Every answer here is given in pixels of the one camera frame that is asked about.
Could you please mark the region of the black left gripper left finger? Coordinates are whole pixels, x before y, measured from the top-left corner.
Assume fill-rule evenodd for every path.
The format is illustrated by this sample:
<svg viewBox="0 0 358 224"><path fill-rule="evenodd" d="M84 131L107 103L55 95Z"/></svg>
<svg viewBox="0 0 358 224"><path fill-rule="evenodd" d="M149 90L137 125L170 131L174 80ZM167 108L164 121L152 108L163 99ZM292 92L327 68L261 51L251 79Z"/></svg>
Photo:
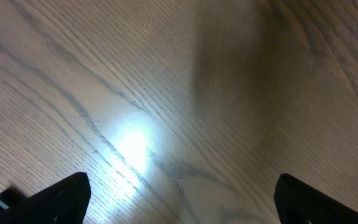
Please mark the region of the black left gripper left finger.
<svg viewBox="0 0 358 224"><path fill-rule="evenodd" d="M82 224L90 198L87 174L76 172L1 212L0 224Z"/></svg>

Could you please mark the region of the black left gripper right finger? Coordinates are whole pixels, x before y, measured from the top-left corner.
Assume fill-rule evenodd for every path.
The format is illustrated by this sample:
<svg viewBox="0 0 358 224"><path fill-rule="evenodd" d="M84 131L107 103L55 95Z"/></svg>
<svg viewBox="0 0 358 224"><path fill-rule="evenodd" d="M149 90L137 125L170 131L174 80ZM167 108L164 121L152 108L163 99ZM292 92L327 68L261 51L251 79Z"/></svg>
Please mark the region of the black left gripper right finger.
<svg viewBox="0 0 358 224"><path fill-rule="evenodd" d="M282 173L273 195L280 223L358 224L358 212Z"/></svg>

